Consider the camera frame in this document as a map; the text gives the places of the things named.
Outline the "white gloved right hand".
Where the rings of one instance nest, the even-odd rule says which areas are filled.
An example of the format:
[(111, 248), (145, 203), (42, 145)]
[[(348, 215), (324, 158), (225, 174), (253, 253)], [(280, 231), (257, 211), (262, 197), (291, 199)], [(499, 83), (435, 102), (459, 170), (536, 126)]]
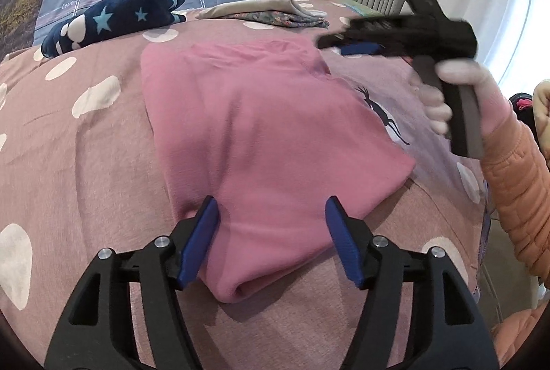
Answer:
[[(435, 65), (435, 72), (441, 81), (451, 85), (474, 87), (483, 139), (488, 138), (510, 116), (511, 104), (503, 96), (491, 73), (474, 60), (456, 59), (439, 62)], [(423, 83), (415, 70), (410, 73), (408, 80), (413, 93), (422, 103), (432, 131), (439, 135), (446, 135), (449, 132), (453, 111), (445, 101), (443, 93)]]

